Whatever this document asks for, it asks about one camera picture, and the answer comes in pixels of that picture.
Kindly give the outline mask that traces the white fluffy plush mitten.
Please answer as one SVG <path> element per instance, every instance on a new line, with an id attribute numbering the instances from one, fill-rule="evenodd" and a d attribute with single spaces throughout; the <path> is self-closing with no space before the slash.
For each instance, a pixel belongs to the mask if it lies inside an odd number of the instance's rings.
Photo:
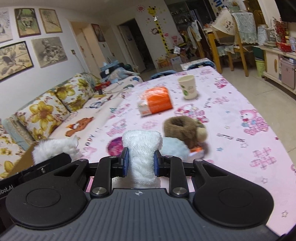
<path id="1" fill-rule="evenodd" d="M 157 131 L 132 130 L 122 136 L 129 150 L 128 172 L 118 183 L 123 188 L 159 188 L 160 179 L 154 174 L 154 153 L 162 147 Z"/>

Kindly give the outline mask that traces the yellow floral cushion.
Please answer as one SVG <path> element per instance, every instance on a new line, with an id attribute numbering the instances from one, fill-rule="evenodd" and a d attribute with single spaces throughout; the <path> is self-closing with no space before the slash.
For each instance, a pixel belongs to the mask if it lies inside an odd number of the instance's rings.
<path id="1" fill-rule="evenodd" d="M 55 95 L 72 113 L 81 109 L 93 97 L 91 77 L 86 73 L 76 74 L 54 88 Z"/>
<path id="2" fill-rule="evenodd" d="M 18 121 L 36 141 L 47 139 L 69 115 L 70 111 L 51 90 L 15 113 Z"/>
<path id="3" fill-rule="evenodd" d="M 0 138 L 0 179 L 3 180 L 7 178 L 25 151 L 16 144 L 3 126 Z"/>

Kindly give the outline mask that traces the brown plush bear mitten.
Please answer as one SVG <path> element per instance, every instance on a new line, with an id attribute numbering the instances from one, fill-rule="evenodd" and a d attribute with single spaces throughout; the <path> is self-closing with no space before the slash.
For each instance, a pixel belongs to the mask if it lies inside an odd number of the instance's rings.
<path id="1" fill-rule="evenodd" d="M 205 142 L 208 136 L 204 124 L 188 116 L 176 116 L 165 120 L 164 135 L 165 137 L 178 138 L 189 149 Z"/>

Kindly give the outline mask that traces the giraffe height wall sticker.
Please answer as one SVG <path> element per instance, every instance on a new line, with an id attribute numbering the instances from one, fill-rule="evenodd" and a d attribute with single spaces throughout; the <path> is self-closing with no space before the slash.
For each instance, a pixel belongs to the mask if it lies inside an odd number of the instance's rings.
<path id="1" fill-rule="evenodd" d="M 156 30 L 157 30 L 159 36 L 161 37 L 161 40 L 162 40 L 162 43 L 163 43 L 166 53 L 170 54 L 171 50 L 169 48 L 168 42 L 165 37 L 165 33 L 163 32 L 163 29 L 162 29 L 161 24 L 158 19 L 158 14 L 161 14 L 163 12 L 163 10 L 161 10 L 161 8 L 157 8 L 156 6 L 149 6 L 147 8 L 147 11 L 148 11 L 149 15 L 152 16 L 152 18 L 154 20 L 154 23 L 156 25 Z"/>

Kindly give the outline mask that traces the pink purple knitted mitten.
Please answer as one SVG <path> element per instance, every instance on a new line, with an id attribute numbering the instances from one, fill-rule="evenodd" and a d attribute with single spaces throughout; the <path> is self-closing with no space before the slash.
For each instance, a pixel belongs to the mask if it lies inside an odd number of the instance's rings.
<path id="1" fill-rule="evenodd" d="M 123 151 L 122 137 L 117 137 L 107 144 L 107 153 L 109 156 L 119 156 Z"/>

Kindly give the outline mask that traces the pink cartoon tablecloth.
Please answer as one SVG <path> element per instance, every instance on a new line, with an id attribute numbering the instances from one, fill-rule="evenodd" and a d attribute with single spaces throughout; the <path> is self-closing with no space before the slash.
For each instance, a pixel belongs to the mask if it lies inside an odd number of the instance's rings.
<path id="1" fill-rule="evenodd" d="M 120 81 L 107 87 L 113 99 L 89 101 L 90 123 L 79 141 L 95 163 L 128 147 L 127 178 L 116 187 L 168 188 L 153 172 L 153 154 L 191 163 L 203 159 L 263 188 L 273 197 L 267 226 L 278 235 L 295 225 L 292 161 L 255 107 L 212 67 L 143 83 Z"/>

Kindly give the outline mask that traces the sofa with cartoon cover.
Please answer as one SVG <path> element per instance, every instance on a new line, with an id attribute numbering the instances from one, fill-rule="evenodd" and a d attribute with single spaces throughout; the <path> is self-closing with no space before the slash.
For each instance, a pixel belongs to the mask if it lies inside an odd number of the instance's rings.
<path id="1" fill-rule="evenodd" d="M 122 101 L 131 95 L 133 88 L 142 83 L 140 76 L 131 75 L 111 85 L 103 84 L 103 96 L 95 91 L 102 80 L 93 74 L 88 74 L 92 81 L 91 86 L 94 95 L 84 106 L 75 112 L 70 112 L 66 120 L 62 122 L 51 135 L 44 140 L 36 141 L 27 129 L 18 121 L 15 113 L 9 118 L 1 121 L 1 126 L 8 132 L 11 138 L 19 145 L 25 153 L 21 156 L 14 168 L 21 170 L 21 167 L 28 167 L 34 164 L 34 158 L 30 155 L 35 145 L 39 142 L 54 139 L 55 144 L 63 143 L 78 157 L 90 159 L 97 150 L 91 147 L 91 143 L 97 130 L 119 111 Z"/>

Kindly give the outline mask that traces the cream tv cabinet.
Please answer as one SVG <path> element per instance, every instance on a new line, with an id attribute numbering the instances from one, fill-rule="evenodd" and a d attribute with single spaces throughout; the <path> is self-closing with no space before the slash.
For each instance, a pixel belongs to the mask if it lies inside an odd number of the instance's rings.
<path id="1" fill-rule="evenodd" d="M 261 46 L 264 52 L 266 80 L 272 80 L 295 95 L 295 52 Z"/>

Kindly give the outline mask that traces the orange tissue pack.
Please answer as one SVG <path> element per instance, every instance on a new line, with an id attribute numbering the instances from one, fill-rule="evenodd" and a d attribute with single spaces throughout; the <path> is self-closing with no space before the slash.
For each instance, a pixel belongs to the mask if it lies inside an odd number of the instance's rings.
<path id="1" fill-rule="evenodd" d="M 137 107 L 141 116 L 161 113 L 173 108 L 169 90 L 166 87 L 153 87 L 145 90 L 138 99 Z"/>

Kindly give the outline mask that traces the black framed bird picture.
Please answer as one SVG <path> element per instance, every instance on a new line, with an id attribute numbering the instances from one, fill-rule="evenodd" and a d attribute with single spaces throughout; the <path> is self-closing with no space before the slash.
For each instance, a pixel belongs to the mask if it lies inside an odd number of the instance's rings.
<path id="1" fill-rule="evenodd" d="M 34 65 L 25 41 L 1 47 L 1 81 L 33 67 Z"/>

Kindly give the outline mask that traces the small tissue packet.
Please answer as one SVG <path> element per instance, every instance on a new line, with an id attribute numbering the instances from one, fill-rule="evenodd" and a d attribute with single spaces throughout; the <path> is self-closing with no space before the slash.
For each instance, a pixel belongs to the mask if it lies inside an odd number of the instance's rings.
<path id="1" fill-rule="evenodd" d="M 190 155 L 193 159 L 203 159 L 205 156 L 205 150 L 201 146 L 197 146 L 190 150 Z"/>

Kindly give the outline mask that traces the grey child portrait picture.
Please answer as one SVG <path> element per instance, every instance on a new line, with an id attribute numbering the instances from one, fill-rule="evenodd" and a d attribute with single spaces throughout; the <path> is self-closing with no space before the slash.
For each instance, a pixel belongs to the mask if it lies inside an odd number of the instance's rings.
<path id="1" fill-rule="evenodd" d="M 32 39 L 31 43 L 41 68 L 68 60 L 59 37 Z"/>

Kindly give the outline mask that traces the green waste bin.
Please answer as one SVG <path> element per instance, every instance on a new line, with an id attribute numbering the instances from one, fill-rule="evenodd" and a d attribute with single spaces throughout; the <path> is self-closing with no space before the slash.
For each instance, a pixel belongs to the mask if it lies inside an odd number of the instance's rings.
<path id="1" fill-rule="evenodd" d="M 265 71 L 265 61 L 262 59 L 255 58 L 256 63 L 256 69 L 257 69 L 257 75 L 259 77 L 263 77 L 263 73 Z"/>

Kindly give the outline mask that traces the wooden chair with cloth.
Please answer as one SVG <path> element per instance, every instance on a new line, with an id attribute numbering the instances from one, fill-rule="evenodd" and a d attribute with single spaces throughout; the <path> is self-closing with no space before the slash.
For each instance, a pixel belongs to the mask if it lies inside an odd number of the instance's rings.
<path id="1" fill-rule="evenodd" d="M 223 8 L 211 25 L 215 36 L 222 34 L 220 43 L 227 45 L 225 52 L 228 55 L 231 71 L 234 70 L 232 55 L 240 54 L 245 76 L 249 76 L 246 52 L 251 51 L 251 46 L 257 45 L 257 30 L 253 13 L 247 11 L 237 11 L 236 13 L 227 8 Z"/>

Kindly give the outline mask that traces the light blue fleece mitten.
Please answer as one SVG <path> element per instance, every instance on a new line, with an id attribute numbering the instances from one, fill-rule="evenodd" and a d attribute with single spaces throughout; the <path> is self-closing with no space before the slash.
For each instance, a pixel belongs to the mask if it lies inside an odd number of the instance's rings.
<path id="1" fill-rule="evenodd" d="M 178 138 L 163 137 L 162 148 L 160 149 L 162 156 L 175 156 L 182 161 L 187 161 L 190 150 L 187 145 Z"/>

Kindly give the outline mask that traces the white paper cup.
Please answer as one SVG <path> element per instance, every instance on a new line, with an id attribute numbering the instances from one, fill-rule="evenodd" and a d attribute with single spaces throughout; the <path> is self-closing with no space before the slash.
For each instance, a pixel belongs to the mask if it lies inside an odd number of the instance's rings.
<path id="1" fill-rule="evenodd" d="M 183 96 L 186 100 L 195 99 L 198 95 L 194 75 L 186 75 L 178 79 Z"/>

